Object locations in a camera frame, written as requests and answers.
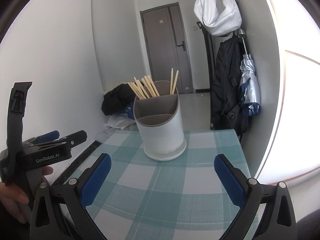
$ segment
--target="floor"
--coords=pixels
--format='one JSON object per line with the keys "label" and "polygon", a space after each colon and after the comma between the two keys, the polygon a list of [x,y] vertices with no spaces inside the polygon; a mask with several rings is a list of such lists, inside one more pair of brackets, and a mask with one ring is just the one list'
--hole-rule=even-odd
{"label": "floor", "polygon": [[210,130],[210,94],[179,95],[184,131]]}

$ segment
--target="doorway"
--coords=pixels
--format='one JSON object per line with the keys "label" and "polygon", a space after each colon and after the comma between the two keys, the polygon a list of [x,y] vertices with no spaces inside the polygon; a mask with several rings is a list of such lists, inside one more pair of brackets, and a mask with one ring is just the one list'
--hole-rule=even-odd
{"label": "doorway", "polygon": [[154,81],[170,80],[179,70],[180,94],[193,93],[188,45],[179,3],[141,12],[151,75]]}

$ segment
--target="silver umbrella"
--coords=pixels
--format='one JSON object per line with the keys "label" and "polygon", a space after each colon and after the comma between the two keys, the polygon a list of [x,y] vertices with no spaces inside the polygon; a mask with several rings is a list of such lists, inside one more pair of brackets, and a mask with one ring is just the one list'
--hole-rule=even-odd
{"label": "silver umbrella", "polygon": [[240,66],[242,76],[239,85],[239,100],[242,114],[246,116],[258,115],[260,112],[260,88],[258,78],[255,75],[256,69],[244,43],[244,31],[239,29],[236,31],[236,34],[242,38],[245,50],[244,59],[241,61]]}

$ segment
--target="finger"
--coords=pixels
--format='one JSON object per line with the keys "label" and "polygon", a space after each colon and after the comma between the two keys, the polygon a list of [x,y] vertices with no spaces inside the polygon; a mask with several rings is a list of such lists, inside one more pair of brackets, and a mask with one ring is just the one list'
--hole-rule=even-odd
{"label": "finger", "polygon": [[21,212],[20,207],[17,202],[13,199],[0,196],[0,201],[2,202],[5,209],[20,223],[25,224],[27,222],[25,215]]}
{"label": "finger", "polygon": [[0,182],[0,195],[6,198],[14,199],[15,201],[22,204],[29,203],[27,194],[24,193],[23,190],[15,184],[6,186],[3,182]]}
{"label": "finger", "polygon": [[53,168],[50,166],[45,166],[42,168],[42,175],[46,176],[46,175],[50,175],[53,173]]}

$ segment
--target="door frame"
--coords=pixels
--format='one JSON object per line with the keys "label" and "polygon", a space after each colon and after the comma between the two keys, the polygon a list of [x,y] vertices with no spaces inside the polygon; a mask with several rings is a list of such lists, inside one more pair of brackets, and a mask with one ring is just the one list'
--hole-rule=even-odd
{"label": "door frame", "polygon": [[143,21],[143,16],[142,15],[144,13],[151,12],[151,11],[154,11],[154,10],[158,10],[158,9],[162,9],[162,8],[168,8],[169,15],[170,15],[170,21],[171,21],[171,26],[172,26],[172,29],[173,29],[173,37],[174,37],[174,40],[176,42],[176,35],[175,35],[175,32],[174,32],[172,16],[171,16],[170,8],[169,8],[170,6],[177,6],[178,7],[179,16],[180,16],[182,27],[183,27],[183,36],[184,36],[184,40],[185,40],[187,56],[188,56],[188,70],[189,70],[190,79],[191,79],[191,88],[190,89],[191,89],[192,93],[195,93],[195,90],[193,88],[193,77],[192,77],[192,71],[191,71],[191,62],[190,62],[190,56],[189,56],[188,41],[187,41],[186,31],[185,31],[185,28],[184,28],[184,23],[183,23],[183,18],[182,18],[179,2],[170,3],[170,4],[166,4],[166,5],[161,5],[161,6],[157,6],[157,7],[148,9],[148,10],[140,11],[140,17],[141,17],[141,23],[142,23],[142,29],[143,29],[143,36],[144,36],[144,41],[145,41],[145,45],[146,45],[146,49],[147,49],[150,73],[151,73],[152,79],[154,79],[152,63],[151,63],[151,58],[150,58],[150,52],[149,52],[149,46],[148,46],[148,41],[147,41],[146,28],[145,28],[145,25],[144,25],[144,21]]}

